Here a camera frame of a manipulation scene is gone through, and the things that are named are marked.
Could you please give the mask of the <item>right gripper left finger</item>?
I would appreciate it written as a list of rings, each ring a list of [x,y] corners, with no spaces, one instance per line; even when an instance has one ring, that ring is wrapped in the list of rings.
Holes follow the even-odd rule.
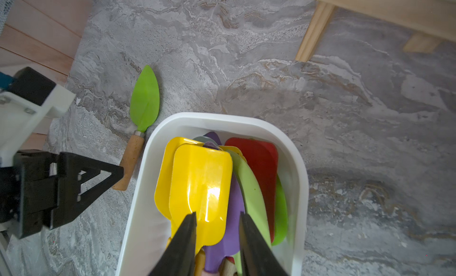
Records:
[[[196,213],[188,214],[149,276],[193,276],[196,228]]]

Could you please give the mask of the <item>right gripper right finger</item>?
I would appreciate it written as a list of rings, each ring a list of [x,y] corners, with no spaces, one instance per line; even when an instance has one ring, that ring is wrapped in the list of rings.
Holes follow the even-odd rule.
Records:
[[[239,222],[241,265],[244,276],[287,276],[250,215]]]

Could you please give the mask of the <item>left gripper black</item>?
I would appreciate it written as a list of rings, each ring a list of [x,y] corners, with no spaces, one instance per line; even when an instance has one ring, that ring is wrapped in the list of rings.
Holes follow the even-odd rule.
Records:
[[[51,166],[57,173],[51,173]],[[124,168],[70,152],[24,150],[1,168],[1,222],[16,238],[74,221],[124,176]]]

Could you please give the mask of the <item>purple shovel pink handle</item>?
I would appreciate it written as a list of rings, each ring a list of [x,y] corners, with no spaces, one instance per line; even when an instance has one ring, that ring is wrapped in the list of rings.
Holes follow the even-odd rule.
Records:
[[[226,229],[222,240],[213,246],[204,246],[205,264],[202,276],[219,276],[219,267],[225,257],[232,257],[240,251],[239,219],[245,211],[242,191],[235,171],[232,173]]]

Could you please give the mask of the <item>white plastic storage box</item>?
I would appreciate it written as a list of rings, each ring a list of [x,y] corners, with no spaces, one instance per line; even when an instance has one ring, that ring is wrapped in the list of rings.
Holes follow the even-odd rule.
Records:
[[[305,256],[309,180],[299,150],[284,132],[266,121],[196,112],[169,116],[158,124],[145,145],[116,275],[148,275],[166,249],[171,224],[158,211],[154,192],[167,143],[174,137],[193,138],[211,131],[216,132],[223,142],[230,137],[243,137],[275,145],[279,154],[278,175],[286,195],[289,222],[287,239],[271,250],[288,275],[301,275]]]

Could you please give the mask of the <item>green trowel wooden handle front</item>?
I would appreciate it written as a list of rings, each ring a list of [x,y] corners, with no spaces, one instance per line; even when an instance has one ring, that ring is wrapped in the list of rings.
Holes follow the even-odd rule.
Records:
[[[235,171],[239,182],[243,201],[245,205],[245,213],[249,214],[267,245],[271,247],[270,230],[268,226],[267,213],[262,192],[257,179],[249,167],[248,163],[240,155],[240,150],[236,147],[222,146],[225,152],[228,152],[233,160],[233,171]],[[242,275],[241,253],[240,251],[232,256],[235,260],[237,274]]]

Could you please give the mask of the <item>green trowel wooden handle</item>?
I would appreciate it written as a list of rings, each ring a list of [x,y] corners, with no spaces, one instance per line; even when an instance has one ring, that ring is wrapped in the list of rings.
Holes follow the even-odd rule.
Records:
[[[236,147],[222,146],[225,152],[228,152],[233,160],[233,171],[235,171],[239,182],[243,201],[245,205],[245,213],[249,214],[267,245],[271,247],[270,230],[268,226],[267,213],[262,192],[257,179],[249,167],[248,163],[240,155],[240,150]],[[240,251],[232,256],[235,260],[237,274],[242,275],[241,253]]]
[[[130,118],[137,125],[137,130],[130,137],[124,151],[120,162],[124,176],[114,184],[114,190],[127,190],[144,145],[146,131],[157,120],[159,110],[160,92],[157,78],[152,68],[146,65],[135,84],[129,109]]]

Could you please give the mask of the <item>yellow shovel wooden handle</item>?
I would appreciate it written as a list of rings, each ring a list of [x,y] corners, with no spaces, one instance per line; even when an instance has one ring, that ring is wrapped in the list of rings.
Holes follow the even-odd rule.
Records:
[[[175,151],[173,165],[169,211],[176,226],[195,214],[196,256],[225,234],[233,161],[228,152],[184,144]]]

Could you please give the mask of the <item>red shovel wooden handle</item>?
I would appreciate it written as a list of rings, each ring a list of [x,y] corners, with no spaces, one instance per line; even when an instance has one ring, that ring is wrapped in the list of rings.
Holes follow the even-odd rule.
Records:
[[[276,174],[278,152],[274,144],[248,138],[229,138],[226,146],[241,150],[260,186],[265,203],[271,242],[275,239]]]

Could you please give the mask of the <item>green trowel wooden handle back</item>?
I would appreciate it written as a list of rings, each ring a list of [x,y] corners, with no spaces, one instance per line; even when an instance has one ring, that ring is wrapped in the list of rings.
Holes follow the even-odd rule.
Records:
[[[130,118],[137,125],[137,130],[130,137],[124,151],[120,162],[124,176],[114,184],[114,190],[127,190],[144,145],[146,131],[157,120],[159,110],[160,92],[157,78],[152,68],[146,65],[135,84],[129,109]]]

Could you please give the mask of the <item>yellow shovel blue-tipped handle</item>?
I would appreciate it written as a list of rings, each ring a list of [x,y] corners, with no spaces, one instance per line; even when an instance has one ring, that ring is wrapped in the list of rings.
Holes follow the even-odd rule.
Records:
[[[156,190],[154,193],[154,202],[159,212],[167,218],[171,223],[171,236],[168,238],[167,245],[171,242],[173,235],[175,234],[177,227],[171,218],[171,212],[169,210],[169,197],[171,189],[171,178],[173,169],[173,160],[175,151],[185,144],[203,146],[202,142],[187,139],[184,137],[176,137],[171,139],[165,148],[163,160],[161,163],[160,173],[157,180]]]

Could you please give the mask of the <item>light blue trowel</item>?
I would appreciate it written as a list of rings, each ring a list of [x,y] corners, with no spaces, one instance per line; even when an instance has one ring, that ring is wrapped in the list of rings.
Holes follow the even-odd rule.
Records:
[[[194,140],[203,143],[204,147],[219,150],[218,144],[209,137],[199,136],[199,137],[194,138]]]

